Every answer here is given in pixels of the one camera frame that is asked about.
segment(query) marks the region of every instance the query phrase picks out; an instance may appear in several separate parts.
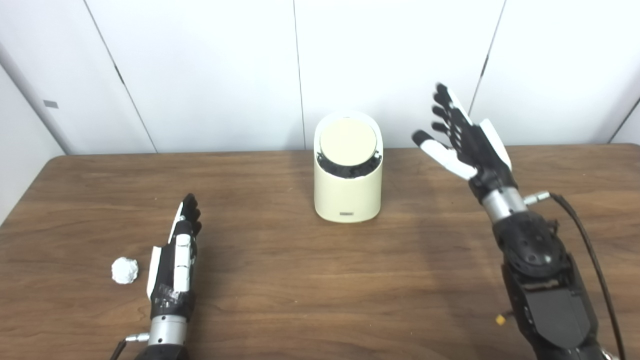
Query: round lid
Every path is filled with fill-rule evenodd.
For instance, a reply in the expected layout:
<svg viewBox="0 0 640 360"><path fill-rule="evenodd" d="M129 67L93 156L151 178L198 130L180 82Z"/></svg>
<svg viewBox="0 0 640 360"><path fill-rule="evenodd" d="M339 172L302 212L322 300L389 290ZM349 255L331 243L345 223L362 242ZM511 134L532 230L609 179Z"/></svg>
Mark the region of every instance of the round lid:
<svg viewBox="0 0 640 360"><path fill-rule="evenodd" d="M367 161L376 151L377 142L371 126L349 117L333 121L320 134L320 149L324 156L342 166Z"/></svg>

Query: black wire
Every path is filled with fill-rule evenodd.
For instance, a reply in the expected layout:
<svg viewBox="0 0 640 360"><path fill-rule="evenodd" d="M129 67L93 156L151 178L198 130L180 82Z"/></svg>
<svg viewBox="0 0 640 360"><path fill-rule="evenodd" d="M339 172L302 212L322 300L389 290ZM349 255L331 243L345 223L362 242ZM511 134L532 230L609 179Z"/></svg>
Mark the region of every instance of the black wire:
<svg viewBox="0 0 640 360"><path fill-rule="evenodd" d="M124 350L125 346L127 346L126 340L122 340L121 342L119 342L118 346L116 346L116 349L113 351L113 354L111 355L110 360L117 360L120 354L122 353L122 350Z"/></svg>
<svg viewBox="0 0 640 360"><path fill-rule="evenodd" d="M589 239L589 234L585 230L584 226L582 226L582 222L576 214L575 210L571 207L569 202L562 197L561 195L557 195L554 193L549 193L549 195L560 205L562 208L571 216L573 222L578 227L580 234L582 235L582 239L584 240L584 244L587 247L587 252L591 257L591 262L593 263L593 267L596 270L596 274L598 276L598 281L600 281L600 287L602 288L602 294L604 295L604 300L607 303L607 310L609 311L609 318L611 319L611 326L613 328L613 334L616 338L616 344L618 346L618 355L620 360L626 360L625 348L622 344L622 335L620 334L620 326L618 325L618 318L616 317L616 312L613 309L613 302L611 301L611 294L609 293L609 288L607 287L607 282L604 279L604 275L602 273L602 269L600 268L600 263L598 262L598 258L596 257L596 253L593 250L593 246L591 244L591 239Z"/></svg>

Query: robotic hand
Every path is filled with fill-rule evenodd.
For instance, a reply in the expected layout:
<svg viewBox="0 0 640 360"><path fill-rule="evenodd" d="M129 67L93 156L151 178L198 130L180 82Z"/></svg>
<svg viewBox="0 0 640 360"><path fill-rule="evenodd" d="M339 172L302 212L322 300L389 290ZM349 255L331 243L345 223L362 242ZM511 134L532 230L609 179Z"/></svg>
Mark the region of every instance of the robotic hand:
<svg viewBox="0 0 640 360"><path fill-rule="evenodd" d="M189 194L178 207L168 243L154 247L151 254L147 283L151 329L122 340L111 360L116 360L131 341L148 342L136 360L189 360L184 343L195 306L191 276L197 255L196 236L202 228L199 217L198 202Z"/></svg>
<svg viewBox="0 0 640 360"><path fill-rule="evenodd" d="M598 321L573 257L557 237L557 222L547 222L528 208L558 195L546 192L523 199L491 122L472 123L442 84L433 98L438 104L433 113L444 123L434 122L432 128L445 133L451 147L422 130L413 134L413 141L467 180L486 210L504 254L502 275L513 315L538 360L613 359L596 340Z"/></svg>

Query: white cylindrical device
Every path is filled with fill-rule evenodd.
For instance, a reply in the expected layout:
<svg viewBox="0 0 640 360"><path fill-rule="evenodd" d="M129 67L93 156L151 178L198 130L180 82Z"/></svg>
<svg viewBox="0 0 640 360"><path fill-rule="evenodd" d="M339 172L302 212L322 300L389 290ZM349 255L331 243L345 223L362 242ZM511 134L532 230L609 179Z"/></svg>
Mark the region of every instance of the white cylindrical device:
<svg viewBox="0 0 640 360"><path fill-rule="evenodd" d="M314 137L316 212L333 222L361 222L380 211L382 135L378 124L357 111L323 118Z"/></svg>

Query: white wall panel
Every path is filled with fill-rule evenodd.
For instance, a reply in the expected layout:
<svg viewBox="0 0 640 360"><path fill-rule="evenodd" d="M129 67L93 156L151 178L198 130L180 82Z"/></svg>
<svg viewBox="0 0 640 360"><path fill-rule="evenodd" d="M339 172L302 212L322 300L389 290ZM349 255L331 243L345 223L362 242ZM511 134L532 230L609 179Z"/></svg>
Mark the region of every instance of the white wall panel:
<svg viewBox="0 0 640 360"><path fill-rule="evenodd" d="M82 1L0 0L0 44L72 153L154 151Z"/></svg>
<svg viewBox="0 0 640 360"><path fill-rule="evenodd" d="M613 138L614 143L635 143L640 145L640 106L636 106L620 131Z"/></svg>
<svg viewBox="0 0 640 360"><path fill-rule="evenodd" d="M435 83L469 106L502 0L296 1L307 147L336 110L378 122L386 147L430 127Z"/></svg>
<svg viewBox="0 0 640 360"><path fill-rule="evenodd" d="M0 67L0 224L62 149Z"/></svg>
<svg viewBox="0 0 640 360"><path fill-rule="evenodd" d="M292 1L88 1L160 152L303 148Z"/></svg>
<svg viewBox="0 0 640 360"><path fill-rule="evenodd" d="M472 118L508 145L606 142L640 97L640 3L507 1Z"/></svg>

